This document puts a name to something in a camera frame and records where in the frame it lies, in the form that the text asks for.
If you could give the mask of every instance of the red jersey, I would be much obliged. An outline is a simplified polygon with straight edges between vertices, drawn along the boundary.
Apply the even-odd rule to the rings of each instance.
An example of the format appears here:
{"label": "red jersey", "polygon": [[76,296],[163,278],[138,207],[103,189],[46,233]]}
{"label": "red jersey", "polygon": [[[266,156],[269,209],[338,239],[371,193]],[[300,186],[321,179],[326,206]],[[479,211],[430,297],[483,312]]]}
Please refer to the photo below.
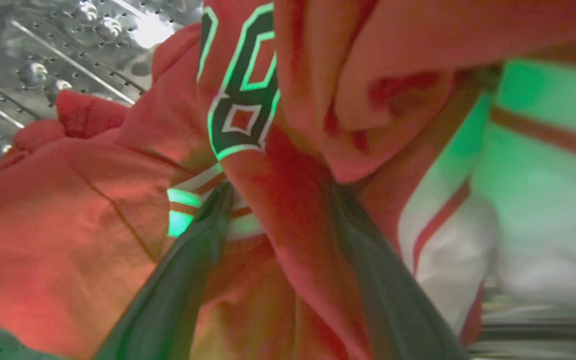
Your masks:
{"label": "red jersey", "polygon": [[333,181],[473,341],[499,223],[469,185],[491,98],[460,70],[576,39],[576,3],[204,5],[133,107],[64,92],[59,121],[19,132],[0,163],[0,328],[89,356],[228,178],[230,241],[193,359],[372,358],[322,196]]}

